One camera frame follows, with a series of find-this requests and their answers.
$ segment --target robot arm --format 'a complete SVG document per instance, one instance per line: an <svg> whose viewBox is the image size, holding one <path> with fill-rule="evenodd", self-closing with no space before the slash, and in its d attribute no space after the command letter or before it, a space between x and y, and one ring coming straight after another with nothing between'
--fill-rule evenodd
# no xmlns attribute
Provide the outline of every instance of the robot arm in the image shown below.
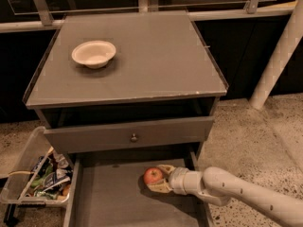
<svg viewBox="0 0 303 227"><path fill-rule="evenodd" d="M168 180L161 182L161 187L157 183L153 185L158 188L148 185L151 191L191 194L217 206L227 205L235 198L282 226L303 227L303 201L248 183L217 167L209 167L204 172L158 167L168 175Z"/></svg>

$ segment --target white bowl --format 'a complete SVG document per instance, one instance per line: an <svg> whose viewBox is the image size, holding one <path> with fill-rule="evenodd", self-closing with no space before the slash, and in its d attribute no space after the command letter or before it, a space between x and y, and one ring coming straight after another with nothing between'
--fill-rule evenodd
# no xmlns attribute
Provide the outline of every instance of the white bowl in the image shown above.
<svg viewBox="0 0 303 227"><path fill-rule="evenodd" d="M92 69L98 69L107 64L116 54L113 44L104 41L92 41L80 44L72 52L72 59Z"/></svg>

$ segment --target drawer handle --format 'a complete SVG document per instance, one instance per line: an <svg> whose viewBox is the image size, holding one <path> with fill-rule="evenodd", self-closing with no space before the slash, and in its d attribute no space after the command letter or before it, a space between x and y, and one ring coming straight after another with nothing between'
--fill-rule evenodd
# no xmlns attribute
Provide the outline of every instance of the drawer handle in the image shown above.
<svg viewBox="0 0 303 227"><path fill-rule="evenodd" d="M138 139L139 139L139 137L135 133L133 133L132 137L131 137L131 142L135 143L138 141Z"/></svg>

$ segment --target apple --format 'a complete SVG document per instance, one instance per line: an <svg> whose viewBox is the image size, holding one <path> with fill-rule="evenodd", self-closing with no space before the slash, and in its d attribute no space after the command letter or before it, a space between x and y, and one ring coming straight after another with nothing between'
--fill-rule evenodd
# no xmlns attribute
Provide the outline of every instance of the apple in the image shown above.
<svg viewBox="0 0 303 227"><path fill-rule="evenodd" d="M161 179L163 179L163 173L157 167L148 168L143 176L143 181L145 184L156 183Z"/></svg>

